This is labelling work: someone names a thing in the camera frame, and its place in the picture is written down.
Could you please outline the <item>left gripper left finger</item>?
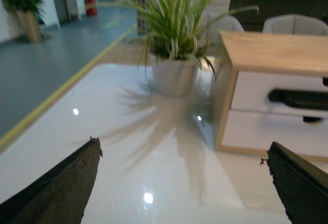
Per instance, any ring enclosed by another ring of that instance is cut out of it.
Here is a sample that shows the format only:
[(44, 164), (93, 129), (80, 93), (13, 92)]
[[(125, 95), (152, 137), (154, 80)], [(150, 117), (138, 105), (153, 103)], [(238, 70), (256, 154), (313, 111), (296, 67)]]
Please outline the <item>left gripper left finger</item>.
[(81, 223), (103, 152), (91, 138), (1, 204), (1, 223)]

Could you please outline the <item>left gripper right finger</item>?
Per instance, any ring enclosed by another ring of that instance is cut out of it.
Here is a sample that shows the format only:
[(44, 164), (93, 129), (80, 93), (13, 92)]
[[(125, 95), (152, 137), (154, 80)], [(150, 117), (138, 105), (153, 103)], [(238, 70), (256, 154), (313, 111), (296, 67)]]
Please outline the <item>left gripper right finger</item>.
[(262, 159), (291, 223), (327, 223), (327, 173), (272, 142)]

